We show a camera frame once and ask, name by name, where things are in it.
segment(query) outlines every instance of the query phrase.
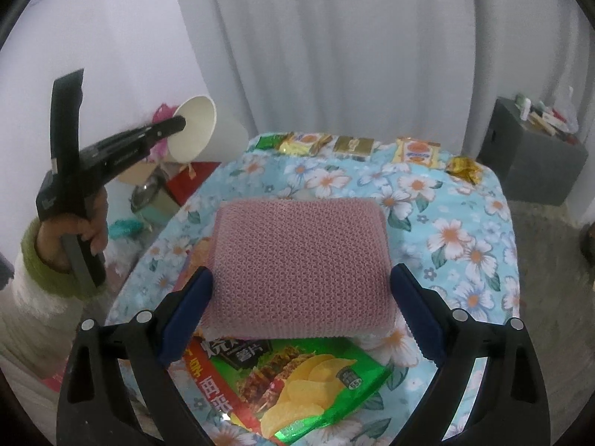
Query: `floral tablecloth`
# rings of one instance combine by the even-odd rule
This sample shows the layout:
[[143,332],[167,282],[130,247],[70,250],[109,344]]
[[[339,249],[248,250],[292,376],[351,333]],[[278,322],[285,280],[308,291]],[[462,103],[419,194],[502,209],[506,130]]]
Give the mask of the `floral tablecloth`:
[[[511,216],[498,179],[488,168],[483,169],[482,183],[474,187],[441,169],[391,164],[395,144],[376,142],[370,161],[361,163],[336,159],[332,141],[315,158],[255,150],[255,142],[257,138],[241,159],[218,168],[171,220],[124,285],[107,323],[128,321],[140,309],[155,308],[173,288],[192,246],[210,236],[221,202],[250,196],[373,197],[386,214],[393,264],[405,263],[422,286],[438,291],[451,308],[465,308],[477,320],[504,323],[518,316]],[[440,153],[442,168],[449,157]],[[357,342],[393,369],[391,377],[350,417],[295,444],[387,446],[420,401],[436,368],[421,356],[402,316],[388,338]],[[485,360],[475,363],[447,436],[464,427],[484,367]],[[124,363],[122,369],[135,392],[138,387],[129,367]],[[170,374],[215,444],[271,444],[222,420],[182,362],[172,364]]]

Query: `white curtain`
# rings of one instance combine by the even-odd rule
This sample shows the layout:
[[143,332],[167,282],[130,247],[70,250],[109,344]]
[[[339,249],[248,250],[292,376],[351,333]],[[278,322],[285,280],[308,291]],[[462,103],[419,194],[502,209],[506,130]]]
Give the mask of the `white curtain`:
[[178,1],[210,94],[252,134],[409,135],[477,156],[497,96],[548,99],[564,77],[588,107],[574,0]]

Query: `pink knitted cushion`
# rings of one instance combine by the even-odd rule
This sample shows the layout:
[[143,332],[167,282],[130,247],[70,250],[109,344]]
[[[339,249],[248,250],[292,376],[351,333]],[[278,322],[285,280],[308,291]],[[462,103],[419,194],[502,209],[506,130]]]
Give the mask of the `pink knitted cushion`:
[[217,212],[207,340],[390,333],[385,216],[372,199],[238,200]]

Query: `human hand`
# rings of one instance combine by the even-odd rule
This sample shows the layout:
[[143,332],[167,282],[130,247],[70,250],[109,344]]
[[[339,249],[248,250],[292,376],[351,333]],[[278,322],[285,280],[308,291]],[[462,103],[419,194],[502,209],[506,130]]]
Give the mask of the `human hand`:
[[108,195],[101,188],[93,202],[90,220],[75,214],[60,214],[41,223],[35,249],[39,259],[58,272],[67,273],[71,266],[60,238],[63,235],[81,235],[83,241],[90,241],[91,253],[96,255],[108,244]]

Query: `green snack package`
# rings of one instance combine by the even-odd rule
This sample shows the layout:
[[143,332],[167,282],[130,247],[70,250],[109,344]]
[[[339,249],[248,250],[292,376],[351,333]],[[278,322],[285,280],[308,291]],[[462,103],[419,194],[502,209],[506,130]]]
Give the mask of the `green snack package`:
[[255,149],[260,149],[261,151],[266,151],[269,149],[279,149],[281,143],[288,136],[289,134],[263,135],[260,139],[258,139],[257,145],[255,145]]
[[216,409],[233,423],[285,444],[337,423],[390,375],[346,338],[206,342],[194,337],[184,360]]

